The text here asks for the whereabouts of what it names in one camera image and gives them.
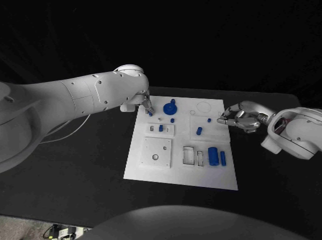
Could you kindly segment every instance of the task board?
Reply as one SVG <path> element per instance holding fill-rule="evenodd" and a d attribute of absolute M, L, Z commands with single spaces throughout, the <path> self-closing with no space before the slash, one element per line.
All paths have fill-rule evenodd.
<path fill-rule="evenodd" d="M 177 113 L 166 115 L 164 105 L 172 99 Z M 123 179 L 237 190 L 228 127 L 217 123 L 223 100 L 151 96 L 151 102 L 152 116 L 142 106 L 138 109 Z M 225 166 L 221 159 L 218 166 L 208 164 L 210 147 L 218 156 L 224 152 Z"/>

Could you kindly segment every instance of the blue object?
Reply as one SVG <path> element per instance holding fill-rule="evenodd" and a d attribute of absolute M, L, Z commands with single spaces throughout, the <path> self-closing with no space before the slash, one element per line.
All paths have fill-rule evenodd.
<path fill-rule="evenodd" d="M 221 151 L 220 152 L 220 162 L 223 166 L 227 166 L 227 162 L 225 162 L 225 153 Z"/>
<path fill-rule="evenodd" d="M 201 135 L 202 127 L 198 127 L 197 135 Z"/>
<path fill-rule="evenodd" d="M 166 115 L 174 115 L 177 113 L 175 99 L 164 105 L 162 110 Z"/>
<path fill-rule="evenodd" d="M 208 162 L 211 166 L 220 165 L 218 150 L 215 147 L 208 148 Z"/>

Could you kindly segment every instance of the floor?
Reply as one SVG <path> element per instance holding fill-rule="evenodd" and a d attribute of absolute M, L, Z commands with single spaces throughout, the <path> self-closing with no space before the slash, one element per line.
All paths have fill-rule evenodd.
<path fill-rule="evenodd" d="M 0 240 L 43 240 L 51 223 L 0 216 Z"/>

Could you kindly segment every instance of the white cable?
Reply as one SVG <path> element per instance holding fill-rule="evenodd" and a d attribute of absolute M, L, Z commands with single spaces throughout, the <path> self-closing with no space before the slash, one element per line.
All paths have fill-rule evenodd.
<path fill-rule="evenodd" d="M 67 121 L 59 128 L 56 128 L 50 133 L 47 133 L 46 137 L 54 134 L 72 121 Z"/>
<path fill-rule="evenodd" d="M 76 131 L 80 129 L 80 127 L 83 126 L 83 124 L 85 124 L 85 122 L 87 121 L 89 117 L 90 117 L 90 114 L 87 115 L 87 117 L 86 117 L 82 125 L 77 127 L 77 129 L 76 129 L 69 135 L 66 135 L 64 137 L 61 137 L 61 138 L 59 138 L 59 139 L 56 139 L 56 140 L 43 141 L 40 144 L 47 144 L 49 142 L 50 142 L 50 143 L 51 143 L 51 142 L 56 142 L 56 141 L 59 141 L 59 140 L 63 140 L 63 139 L 67 138 L 69 136 L 72 136 L 72 135 L 76 133 Z"/>

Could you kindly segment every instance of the white board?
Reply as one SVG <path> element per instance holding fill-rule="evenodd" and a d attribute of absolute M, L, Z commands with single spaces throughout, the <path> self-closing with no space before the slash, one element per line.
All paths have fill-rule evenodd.
<path fill-rule="evenodd" d="M 178 109 L 174 115 L 166 115 L 162 107 L 171 102 L 171 99 L 175 99 Z M 152 117 L 145 114 L 143 107 L 139 107 L 138 110 L 123 179 L 237 190 L 228 127 L 217 123 L 217 118 L 224 112 L 223 100 L 151 96 L 151 102 L 155 109 Z M 148 131 L 149 124 L 156 126 L 155 131 Z M 174 136 L 158 133 L 159 124 L 174 125 Z M 198 125 L 202 127 L 200 136 L 197 135 Z M 169 168 L 162 163 L 159 164 L 162 167 L 156 166 L 156 164 L 152 166 L 149 160 L 154 151 L 159 151 L 165 147 L 162 146 L 165 142 L 155 140 L 156 143 L 154 143 L 152 147 L 156 150 L 145 153 L 145 138 L 171 140 Z M 184 147 L 194 148 L 194 166 L 182 163 Z M 221 164 L 210 166 L 210 147 L 217 147 L 218 151 L 225 152 L 227 166 L 221 166 Z M 202 152 L 204 164 L 200 167 L 198 151 Z M 141 163 L 145 158 L 149 160 L 146 165 Z"/>

